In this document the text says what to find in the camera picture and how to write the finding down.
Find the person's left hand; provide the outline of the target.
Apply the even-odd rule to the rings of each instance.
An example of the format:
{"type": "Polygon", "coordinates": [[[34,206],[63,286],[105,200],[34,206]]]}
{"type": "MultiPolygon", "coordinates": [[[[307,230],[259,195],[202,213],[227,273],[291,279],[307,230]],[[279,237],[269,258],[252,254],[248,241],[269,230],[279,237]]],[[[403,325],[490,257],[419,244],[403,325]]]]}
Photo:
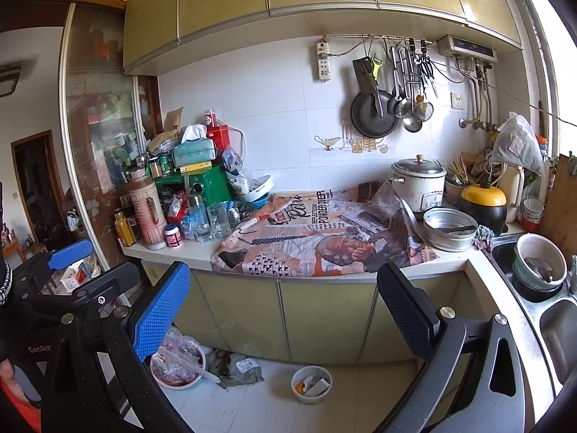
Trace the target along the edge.
{"type": "Polygon", "coordinates": [[[27,397],[23,393],[22,386],[16,380],[15,370],[12,363],[6,359],[0,363],[1,386],[12,401],[27,404],[27,397]]]}

